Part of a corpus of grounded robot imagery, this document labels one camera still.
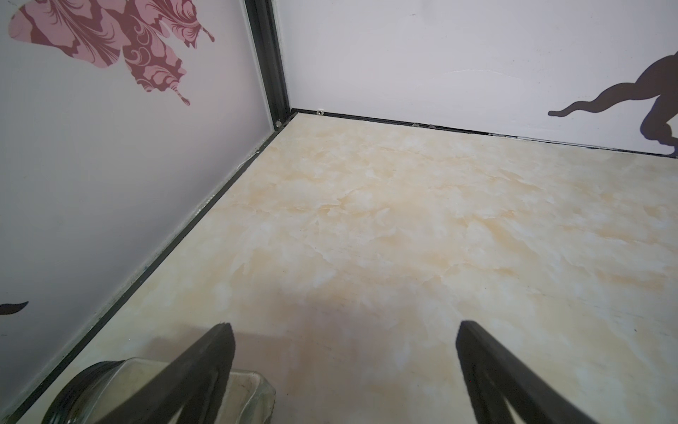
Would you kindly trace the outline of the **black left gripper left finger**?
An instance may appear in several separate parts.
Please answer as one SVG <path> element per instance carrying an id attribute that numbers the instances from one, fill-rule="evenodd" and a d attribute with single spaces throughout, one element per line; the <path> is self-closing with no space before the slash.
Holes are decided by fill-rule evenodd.
<path id="1" fill-rule="evenodd" d="M 102 423 L 214 423 L 236 351 L 229 323 L 218 323 Z"/>

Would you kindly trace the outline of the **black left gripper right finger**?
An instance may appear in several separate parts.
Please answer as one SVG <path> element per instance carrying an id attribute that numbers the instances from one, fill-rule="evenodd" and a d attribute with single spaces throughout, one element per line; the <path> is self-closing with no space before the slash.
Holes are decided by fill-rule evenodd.
<path id="1" fill-rule="evenodd" d="M 457 356 L 478 423 L 592 423 L 475 321 L 463 321 Z"/>

